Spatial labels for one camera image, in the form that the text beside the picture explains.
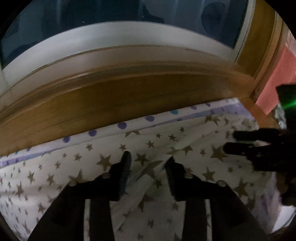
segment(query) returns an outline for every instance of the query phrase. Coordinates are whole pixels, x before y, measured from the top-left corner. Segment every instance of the star-patterned blanket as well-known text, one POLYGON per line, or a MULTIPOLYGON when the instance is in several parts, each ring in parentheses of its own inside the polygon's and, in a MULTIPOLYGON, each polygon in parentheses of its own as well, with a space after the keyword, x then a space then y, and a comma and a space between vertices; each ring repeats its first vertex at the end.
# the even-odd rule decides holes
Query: star-patterned blanket
MULTIPOLYGON (((170 194, 165 162, 173 155, 201 180, 224 180, 248 208, 261 196, 270 174, 256 172, 244 157, 228 156, 222 145, 234 130, 253 130, 244 116, 220 114, 167 123, 93 139, 0 169, 0 210, 12 231, 26 240, 70 180, 93 180, 131 152, 126 194, 111 202, 115 240, 181 240, 185 202, 170 194)), ((85 210, 88 240, 89 201, 85 210)), ((208 239, 211 241, 209 204, 208 239)))

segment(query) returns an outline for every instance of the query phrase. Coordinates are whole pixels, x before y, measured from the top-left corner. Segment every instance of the pink fabric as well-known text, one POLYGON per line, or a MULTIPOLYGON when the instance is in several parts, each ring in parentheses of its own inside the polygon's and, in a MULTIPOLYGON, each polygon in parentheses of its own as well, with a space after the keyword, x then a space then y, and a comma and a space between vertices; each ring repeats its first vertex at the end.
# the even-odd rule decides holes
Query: pink fabric
POLYGON ((260 94, 256 105, 267 115, 279 103, 276 87, 291 83, 296 83, 296 57, 285 47, 279 63, 260 94))

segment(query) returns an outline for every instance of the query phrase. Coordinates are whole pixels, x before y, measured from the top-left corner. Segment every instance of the purple polka dot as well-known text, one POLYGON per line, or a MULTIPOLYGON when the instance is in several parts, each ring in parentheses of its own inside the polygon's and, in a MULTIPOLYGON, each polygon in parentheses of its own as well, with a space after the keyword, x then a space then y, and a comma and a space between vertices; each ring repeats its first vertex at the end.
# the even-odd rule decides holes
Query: purple polka dot
POLYGON ((70 137, 64 137, 64 138, 63 138, 63 142, 64 142, 64 143, 68 143, 69 141, 70 141, 70 137))
POLYGON ((171 110, 170 111, 173 115, 177 115, 179 112, 178 112, 178 110, 171 110))
POLYGON ((145 116, 145 119, 149 122, 153 122, 154 121, 154 116, 152 115, 148 115, 148 116, 145 116))
POLYGON ((128 125, 125 122, 120 122, 117 124, 119 129, 124 130, 128 125))
POLYGON ((91 137, 94 137, 94 136, 96 135, 96 133, 97 133, 96 130, 91 130, 91 131, 89 131, 89 135, 90 135, 91 137))

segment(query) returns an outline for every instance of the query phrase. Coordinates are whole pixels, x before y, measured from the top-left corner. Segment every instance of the polka dot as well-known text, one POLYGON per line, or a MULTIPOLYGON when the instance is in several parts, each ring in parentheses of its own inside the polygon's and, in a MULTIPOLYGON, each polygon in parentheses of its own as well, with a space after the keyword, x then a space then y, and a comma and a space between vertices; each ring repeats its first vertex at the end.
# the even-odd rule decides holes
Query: polka dot
POLYGON ((63 142, 64 142, 64 143, 68 143, 69 141, 70 141, 70 137, 64 137, 64 138, 63 138, 63 142))
POLYGON ((124 130, 128 125, 125 122, 120 122, 117 124, 119 129, 124 130))
POLYGON ((154 116, 152 115, 148 115, 148 116, 145 116, 145 119, 149 122, 153 122, 154 121, 154 116))
POLYGON ((96 131, 96 130, 91 130, 91 131, 89 131, 89 135, 90 135, 91 137, 94 137, 96 134, 97 134, 97 131, 96 131))
POLYGON ((178 110, 171 110, 170 111, 173 115, 177 115, 179 112, 178 112, 178 110))

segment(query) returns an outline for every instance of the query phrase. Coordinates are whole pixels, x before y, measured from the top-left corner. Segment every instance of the metal screw head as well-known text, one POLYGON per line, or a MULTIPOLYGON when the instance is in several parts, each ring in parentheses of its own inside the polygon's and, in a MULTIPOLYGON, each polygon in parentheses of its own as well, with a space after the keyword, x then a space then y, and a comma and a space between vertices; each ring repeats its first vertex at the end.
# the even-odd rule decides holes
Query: metal screw head
POLYGON ((77 185, 77 181, 75 181, 75 180, 71 180, 71 181, 69 181, 68 185, 69 185, 70 187, 74 187, 74 186, 77 185))
POLYGON ((220 187, 226 187, 227 186, 227 183, 223 180, 219 180, 217 181, 217 185, 220 186, 220 187))
POLYGON ((193 174, 191 174, 191 173, 189 173, 189 172, 186 172, 186 173, 184 174, 184 177, 187 178, 187 179, 191 179, 191 178, 193 178, 193 174))
POLYGON ((108 179, 108 178, 111 177, 111 174, 108 173, 108 172, 105 172, 105 173, 103 173, 103 174, 101 175, 101 177, 102 177, 103 179, 108 179))

